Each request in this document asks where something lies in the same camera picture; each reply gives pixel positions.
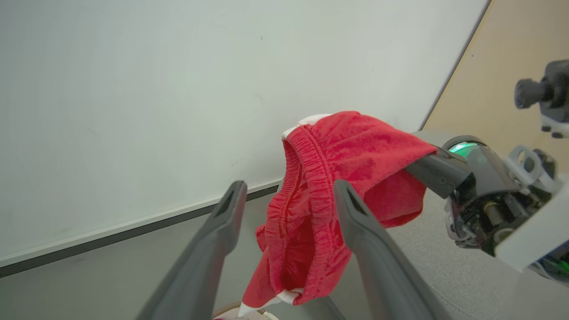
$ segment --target whiteboard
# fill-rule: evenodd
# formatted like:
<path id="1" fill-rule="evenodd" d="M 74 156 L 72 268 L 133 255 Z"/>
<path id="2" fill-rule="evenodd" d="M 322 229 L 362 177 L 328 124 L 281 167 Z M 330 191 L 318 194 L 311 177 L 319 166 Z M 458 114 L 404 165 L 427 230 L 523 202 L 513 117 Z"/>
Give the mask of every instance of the whiteboard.
<path id="1" fill-rule="evenodd" d="M 0 261 L 285 170 L 281 133 L 412 132 L 486 1 L 0 3 Z"/>

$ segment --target black knob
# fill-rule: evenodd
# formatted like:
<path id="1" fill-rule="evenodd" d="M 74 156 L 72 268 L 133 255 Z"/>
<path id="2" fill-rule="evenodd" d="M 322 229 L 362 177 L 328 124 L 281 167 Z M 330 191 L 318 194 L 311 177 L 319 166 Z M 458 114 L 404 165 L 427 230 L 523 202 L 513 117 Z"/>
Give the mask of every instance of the black knob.
<path id="1" fill-rule="evenodd" d="M 514 100 L 516 108 L 526 109 L 536 102 L 540 102 L 547 90 L 548 84 L 545 81 L 537 83 L 532 79 L 522 79 L 516 85 Z"/>

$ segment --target beige panel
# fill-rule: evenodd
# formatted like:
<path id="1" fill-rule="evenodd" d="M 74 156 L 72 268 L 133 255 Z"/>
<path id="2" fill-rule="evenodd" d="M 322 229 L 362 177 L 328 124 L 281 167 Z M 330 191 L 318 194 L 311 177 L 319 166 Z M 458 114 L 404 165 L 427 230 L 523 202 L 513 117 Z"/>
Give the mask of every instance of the beige panel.
<path id="1" fill-rule="evenodd" d="M 425 128 L 478 136 L 501 154 L 540 147 L 568 163 L 567 140 L 541 132 L 537 106 L 513 102 L 519 79 L 539 80 L 548 62 L 569 59 L 567 13 L 568 0 L 493 0 Z"/>

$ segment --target white panel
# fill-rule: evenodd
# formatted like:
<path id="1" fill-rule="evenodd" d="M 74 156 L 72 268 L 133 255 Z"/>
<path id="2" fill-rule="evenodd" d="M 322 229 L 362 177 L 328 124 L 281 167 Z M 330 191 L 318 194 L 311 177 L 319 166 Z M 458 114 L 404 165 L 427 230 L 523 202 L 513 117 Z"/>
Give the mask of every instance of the white panel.
<path id="1" fill-rule="evenodd" d="M 0 257 L 278 179 L 311 114 L 417 130 L 484 6 L 2 1 Z"/>

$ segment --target red fabric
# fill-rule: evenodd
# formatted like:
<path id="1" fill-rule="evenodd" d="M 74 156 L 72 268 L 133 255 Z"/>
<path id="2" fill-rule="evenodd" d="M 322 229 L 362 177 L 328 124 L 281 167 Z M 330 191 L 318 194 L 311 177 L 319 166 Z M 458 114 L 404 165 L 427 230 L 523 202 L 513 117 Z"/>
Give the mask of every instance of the red fabric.
<path id="1" fill-rule="evenodd" d="M 402 170 L 436 152 L 420 139 L 357 112 L 296 128 L 283 141 L 286 175 L 257 228 L 263 258 L 243 303 L 262 307 L 278 293 L 304 288 L 294 305 L 327 296 L 351 252 L 333 201 L 336 179 L 349 181 L 384 227 L 405 224 L 423 206 L 425 187 Z"/>

